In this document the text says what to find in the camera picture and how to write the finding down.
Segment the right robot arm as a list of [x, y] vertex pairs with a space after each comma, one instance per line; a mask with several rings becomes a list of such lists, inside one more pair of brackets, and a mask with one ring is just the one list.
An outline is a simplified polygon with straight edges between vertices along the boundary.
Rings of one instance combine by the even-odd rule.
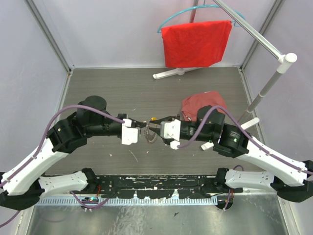
[[253, 188], [275, 191], [291, 202], [300, 203], [313, 195], [313, 183], [308, 178], [313, 174], [311, 160], [299, 162], [267, 147], [238, 123], [225, 123], [226, 111], [219, 112], [218, 106], [204, 106], [197, 111], [196, 120], [180, 120], [169, 116], [150, 120], [147, 136], [159, 136], [172, 149], [181, 149], [193, 141], [212, 144], [211, 149], [232, 159], [254, 164], [262, 172], [238, 171], [219, 168], [214, 186], [218, 192]]

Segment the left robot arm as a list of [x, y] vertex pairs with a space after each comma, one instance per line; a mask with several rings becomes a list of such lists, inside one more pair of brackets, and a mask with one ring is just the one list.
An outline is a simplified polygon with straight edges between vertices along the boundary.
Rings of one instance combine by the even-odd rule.
[[96, 192], [99, 181], [90, 168], [63, 176], [44, 176], [44, 173], [94, 136], [117, 136], [123, 145], [138, 142], [140, 130], [146, 124], [127, 114], [113, 117], [106, 107], [104, 98], [92, 95], [57, 112], [38, 147], [12, 170], [1, 174], [0, 205], [22, 211], [55, 194]]

